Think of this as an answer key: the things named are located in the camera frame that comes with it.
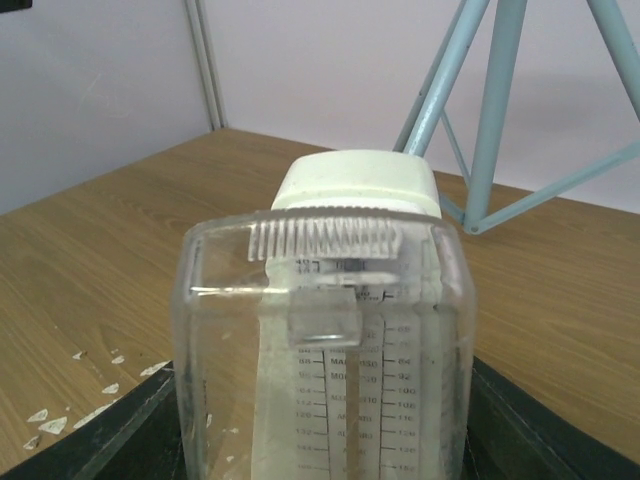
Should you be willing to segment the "light blue music stand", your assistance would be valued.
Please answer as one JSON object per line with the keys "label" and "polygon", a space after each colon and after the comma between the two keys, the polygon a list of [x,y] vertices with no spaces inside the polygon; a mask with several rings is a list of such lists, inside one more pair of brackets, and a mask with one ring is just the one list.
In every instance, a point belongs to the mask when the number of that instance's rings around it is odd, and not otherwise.
{"label": "light blue music stand", "polygon": [[488,0],[459,3],[424,77],[394,148],[422,156],[438,126],[445,130],[467,187],[465,207],[448,197],[441,207],[473,235],[484,233],[639,156],[636,142],[553,182],[516,202],[489,212],[499,149],[527,8],[526,0],[500,0],[496,6],[473,159],[465,162],[445,107],[489,6]]}

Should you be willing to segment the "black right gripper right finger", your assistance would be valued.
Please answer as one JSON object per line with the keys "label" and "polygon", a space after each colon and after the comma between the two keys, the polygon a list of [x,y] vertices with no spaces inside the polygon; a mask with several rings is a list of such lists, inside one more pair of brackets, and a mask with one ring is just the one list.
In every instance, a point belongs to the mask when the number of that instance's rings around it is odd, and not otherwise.
{"label": "black right gripper right finger", "polygon": [[466,479],[637,479],[639,465],[555,414],[476,358]]}

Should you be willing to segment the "clear plastic metronome cover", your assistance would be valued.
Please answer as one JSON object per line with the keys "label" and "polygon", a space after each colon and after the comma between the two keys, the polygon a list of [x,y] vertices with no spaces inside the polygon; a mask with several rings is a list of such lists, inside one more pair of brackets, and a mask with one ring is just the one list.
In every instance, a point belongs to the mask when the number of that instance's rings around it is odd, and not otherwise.
{"label": "clear plastic metronome cover", "polygon": [[475,331],[455,230],[357,207],[185,238],[171,318],[191,479],[457,479]]}

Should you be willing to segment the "white debris pile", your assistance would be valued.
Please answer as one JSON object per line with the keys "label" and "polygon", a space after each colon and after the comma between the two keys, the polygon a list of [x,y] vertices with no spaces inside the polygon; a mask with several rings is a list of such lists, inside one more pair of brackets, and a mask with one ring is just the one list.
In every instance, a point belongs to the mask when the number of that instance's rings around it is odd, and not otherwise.
{"label": "white debris pile", "polygon": [[45,358],[21,375],[21,430],[15,434],[20,451],[31,455],[86,425],[140,385],[148,369],[170,358],[165,347],[124,344]]}

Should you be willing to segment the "white metronome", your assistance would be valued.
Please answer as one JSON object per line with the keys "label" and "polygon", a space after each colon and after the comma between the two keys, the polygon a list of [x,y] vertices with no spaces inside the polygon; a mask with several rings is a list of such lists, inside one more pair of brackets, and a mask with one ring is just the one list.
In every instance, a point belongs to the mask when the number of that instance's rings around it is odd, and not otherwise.
{"label": "white metronome", "polygon": [[[363,207],[441,216],[414,155],[333,151],[297,159],[273,205]],[[358,349],[293,349],[260,322],[252,475],[256,479],[435,479],[440,475],[441,327],[411,312],[363,318]]]}

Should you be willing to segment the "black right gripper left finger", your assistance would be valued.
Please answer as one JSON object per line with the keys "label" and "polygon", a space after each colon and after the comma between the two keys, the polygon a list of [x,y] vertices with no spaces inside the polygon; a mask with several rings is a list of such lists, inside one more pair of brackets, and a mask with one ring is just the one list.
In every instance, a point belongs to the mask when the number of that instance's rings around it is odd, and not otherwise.
{"label": "black right gripper left finger", "polygon": [[1,477],[185,479],[173,365]]}

